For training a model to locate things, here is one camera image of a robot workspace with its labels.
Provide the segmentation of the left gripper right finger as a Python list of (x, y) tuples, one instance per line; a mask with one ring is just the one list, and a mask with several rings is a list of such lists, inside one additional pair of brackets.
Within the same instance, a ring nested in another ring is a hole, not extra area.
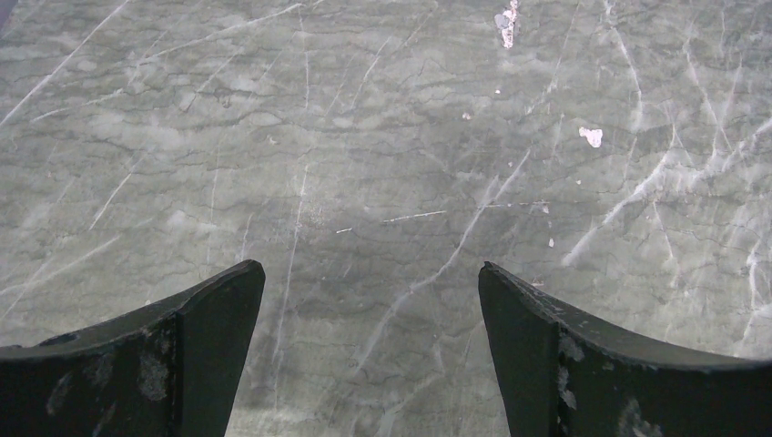
[(768, 436), (771, 364), (624, 329), (493, 264), (484, 325), (512, 436)]

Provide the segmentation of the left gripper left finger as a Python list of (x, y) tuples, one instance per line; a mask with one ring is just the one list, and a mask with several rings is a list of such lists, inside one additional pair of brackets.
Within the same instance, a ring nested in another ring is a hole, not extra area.
[(112, 320), (1, 350), (4, 436), (221, 436), (266, 275), (248, 259)]

